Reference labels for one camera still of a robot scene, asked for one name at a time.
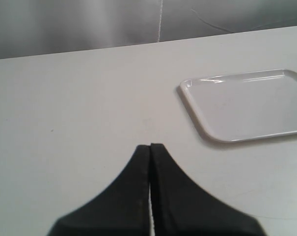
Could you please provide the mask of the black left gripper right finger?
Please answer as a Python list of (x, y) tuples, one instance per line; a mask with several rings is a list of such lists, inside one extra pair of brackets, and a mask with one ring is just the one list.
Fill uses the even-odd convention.
[(264, 236), (259, 222), (197, 185), (163, 144), (150, 145), (150, 187), (157, 236)]

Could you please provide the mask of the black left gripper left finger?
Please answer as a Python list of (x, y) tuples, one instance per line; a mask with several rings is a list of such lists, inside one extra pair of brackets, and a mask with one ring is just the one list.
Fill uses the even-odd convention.
[(138, 145), (120, 175), (97, 197), (59, 218), (51, 236), (148, 236), (150, 148)]

